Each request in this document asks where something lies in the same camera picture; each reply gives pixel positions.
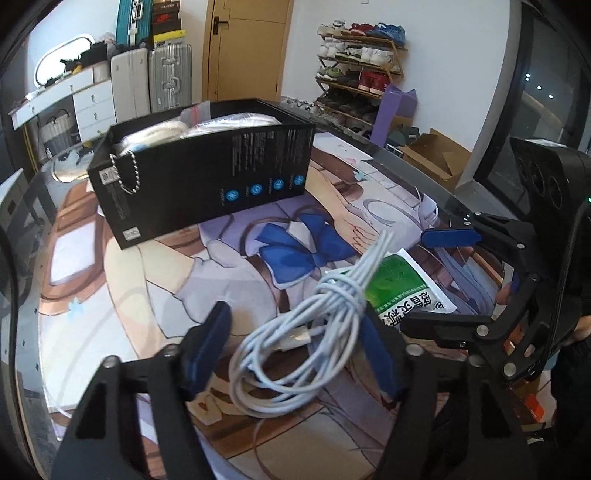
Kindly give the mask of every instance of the shelf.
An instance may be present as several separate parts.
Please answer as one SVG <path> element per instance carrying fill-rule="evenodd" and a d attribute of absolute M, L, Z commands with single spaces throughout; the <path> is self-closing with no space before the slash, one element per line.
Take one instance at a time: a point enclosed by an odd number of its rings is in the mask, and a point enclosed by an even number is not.
<path fill-rule="evenodd" d="M 322 62 L 322 65 L 324 67 L 326 67 L 326 65 L 324 65 L 324 61 L 327 60 L 327 61 L 333 61 L 333 62 L 335 62 L 335 64 L 336 63 L 342 63 L 342 64 L 345 64 L 345 65 L 354 65 L 356 67 L 367 68 L 369 70 L 374 70 L 375 72 L 391 73 L 392 75 L 402 75 L 402 73 L 397 72 L 396 70 L 385 69 L 383 67 L 378 67 L 377 65 L 374 65 L 372 63 L 361 63 L 359 61 L 347 60 L 347 59 L 340 59 L 340 58 L 339 59 L 338 58 L 330 59 L 328 57 L 327 58 L 324 58 L 324 57 L 320 57 L 320 56 L 318 56 L 318 59 Z"/>
<path fill-rule="evenodd" d="M 396 46 L 397 50 L 406 50 L 406 47 L 400 47 L 399 45 L 396 45 L 396 43 L 389 38 L 366 37 L 363 35 L 333 35 L 332 38 L 335 40 L 343 40 L 347 42 L 367 43 L 369 45 L 386 45 L 388 47 L 394 45 Z"/>
<path fill-rule="evenodd" d="M 341 115 L 344 115 L 346 117 L 352 118 L 353 120 L 357 120 L 358 122 L 361 122 L 365 125 L 369 125 L 370 127 L 372 127 L 374 124 L 372 122 L 368 122 L 366 120 L 361 120 L 358 116 L 354 116 L 351 115 L 350 113 L 345 113 L 345 112 L 341 112 L 340 110 L 337 110 L 335 108 L 331 108 L 328 105 L 325 105 L 321 102 L 316 102 L 316 105 L 318 105 L 320 108 L 323 108 L 325 110 L 328 110 L 329 112 L 333 112 L 333 113 L 340 113 Z"/>
<path fill-rule="evenodd" d="M 361 95 L 364 95 L 369 98 L 375 98 L 377 100 L 381 100 L 383 98 L 383 95 L 376 95 L 375 93 L 365 92 L 363 90 L 359 90 L 358 88 L 353 88 L 348 85 L 341 85 L 340 83 L 329 82 L 328 80 L 316 79 L 316 83 L 318 83 L 319 85 L 328 85 L 329 87 L 335 87 L 335 88 L 340 88 L 342 90 L 348 90 L 353 93 L 360 93 Z"/>

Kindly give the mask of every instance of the blue bow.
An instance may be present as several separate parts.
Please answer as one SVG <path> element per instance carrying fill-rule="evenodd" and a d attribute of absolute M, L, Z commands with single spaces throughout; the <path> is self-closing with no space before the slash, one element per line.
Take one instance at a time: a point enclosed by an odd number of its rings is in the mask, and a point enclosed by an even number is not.
<path fill-rule="evenodd" d="M 328 262 L 345 260 L 357 254 L 320 215 L 302 213 L 300 219 L 312 235 L 316 253 L 310 252 L 284 228 L 273 223 L 266 224 L 257 237 L 259 242 L 267 244 L 259 249 L 259 254 L 279 284 L 293 282 Z"/>

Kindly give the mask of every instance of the teal suitcase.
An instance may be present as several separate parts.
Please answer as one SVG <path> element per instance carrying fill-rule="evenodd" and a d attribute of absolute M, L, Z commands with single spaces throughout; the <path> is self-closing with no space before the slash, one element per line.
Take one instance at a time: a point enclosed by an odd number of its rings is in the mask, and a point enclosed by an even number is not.
<path fill-rule="evenodd" d="M 152 0 L 120 0 L 117 16 L 117 45 L 135 47 L 150 37 Z"/>

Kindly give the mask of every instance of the plastic bag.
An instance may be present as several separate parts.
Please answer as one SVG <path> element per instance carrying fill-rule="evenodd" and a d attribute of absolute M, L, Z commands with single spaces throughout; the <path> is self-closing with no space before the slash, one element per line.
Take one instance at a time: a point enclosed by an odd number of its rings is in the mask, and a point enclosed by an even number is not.
<path fill-rule="evenodd" d="M 144 128 L 136 133 L 126 135 L 121 139 L 120 143 L 115 145 L 115 153 L 120 157 L 129 152 L 137 153 L 146 148 L 178 140 L 180 135 L 187 129 L 187 124 L 179 121 L 178 118 L 167 120 Z"/>
<path fill-rule="evenodd" d="M 345 273 L 350 267 L 333 272 Z M 418 263 L 401 248 L 387 254 L 365 290 L 368 302 L 388 326 L 398 326 L 412 309 L 452 313 L 456 306 Z"/>
<path fill-rule="evenodd" d="M 181 138 L 197 137 L 199 135 L 236 130 L 239 128 L 264 127 L 266 125 L 279 124 L 281 122 L 273 116 L 261 115 L 260 113 L 235 113 L 197 124 L 183 133 Z"/>

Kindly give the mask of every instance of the wooden door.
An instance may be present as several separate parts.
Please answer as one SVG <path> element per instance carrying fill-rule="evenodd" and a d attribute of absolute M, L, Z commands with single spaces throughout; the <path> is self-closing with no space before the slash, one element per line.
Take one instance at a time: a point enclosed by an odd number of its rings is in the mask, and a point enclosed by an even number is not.
<path fill-rule="evenodd" d="M 276 100 L 293 0 L 211 1 L 207 98 Z"/>

